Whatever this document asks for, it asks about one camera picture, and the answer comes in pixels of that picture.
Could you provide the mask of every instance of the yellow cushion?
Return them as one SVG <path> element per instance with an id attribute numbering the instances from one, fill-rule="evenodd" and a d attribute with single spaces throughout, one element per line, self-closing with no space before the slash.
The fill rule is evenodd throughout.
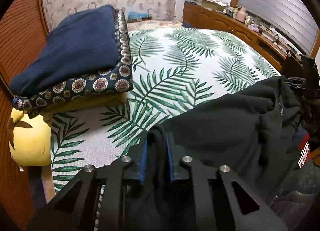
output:
<path id="1" fill-rule="evenodd" d="M 11 157 L 18 164 L 22 166 L 50 164 L 51 127 L 44 122 L 41 115 L 29 119 L 23 111 L 12 109 L 7 133 Z"/>
<path id="2" fill-rule="evenodd" d="M 67 102 L 50 104 L 41 109 L 41 114 L 63 113 L 72 110 L 92 108 L 92 107 L 114 107 L 125 104 L 126 93 L 103 93 L 82 96 Z"/>

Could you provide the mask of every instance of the folded blanket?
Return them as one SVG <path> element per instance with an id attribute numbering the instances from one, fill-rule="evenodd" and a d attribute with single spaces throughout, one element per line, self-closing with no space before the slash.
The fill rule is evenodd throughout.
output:
<path id="1" fill-rule="evenodd" d="M 39 58 L 11 80 L 10 90 L 31 97 L 69 78 L 114 68 L 118 57 L 113 7 L 79 12 L 47 36 Z"/>
<path id="2" fill-rule="evenodd" d="M 50 104 L 68 102 L 82 96 L 103 93 L 128 92 L 133 89 L 132 60 L 129 46 L 129 36 L 125 24 L 125 16 L 120 10 L 115 10 L 115 41 L 118 51 L 117 64 L 111 69 L 101 69 L 92 74 L 78 75 L 74 78 L 42 89 L 32 97 L 18 96 L 12 100 L 12 106 L 17 110 L 27 110 L 30 118 L 37 116 L 41 110 Z"/>

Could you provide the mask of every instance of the palm leaf print bedspread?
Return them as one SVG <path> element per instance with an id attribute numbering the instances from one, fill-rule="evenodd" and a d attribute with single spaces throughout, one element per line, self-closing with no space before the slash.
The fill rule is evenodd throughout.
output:
<path id="1" fill-rule="evenodd" d="M 125 105 L 58 113 L 51 136 L 58 192 L 87 164 L 108 165 L 154 124 L 280 74 L 232 34 L 169 28 L 130 32 L 134 90 Z"/>

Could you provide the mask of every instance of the bottle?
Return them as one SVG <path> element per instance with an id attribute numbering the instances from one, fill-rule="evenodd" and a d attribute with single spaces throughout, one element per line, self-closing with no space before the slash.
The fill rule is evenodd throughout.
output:
<path id="1" fill-rule="evenodd" d="M 241 7 L 241 9 L 238 11 L 236 19 L 242 23 L 245 22 L 245 18 L 247 17 L 247 13 L 245 12 L 247 11 L 244 7 Z"/>

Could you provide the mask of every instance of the window blind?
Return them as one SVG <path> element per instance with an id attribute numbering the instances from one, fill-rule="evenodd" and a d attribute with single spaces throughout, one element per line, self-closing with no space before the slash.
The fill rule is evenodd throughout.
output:
<path id="1" fill-rule="evenodd" d="M 274 24 L 310 53 L 318 26 L 301 0 L 238 0 L 238 6 Z"/>

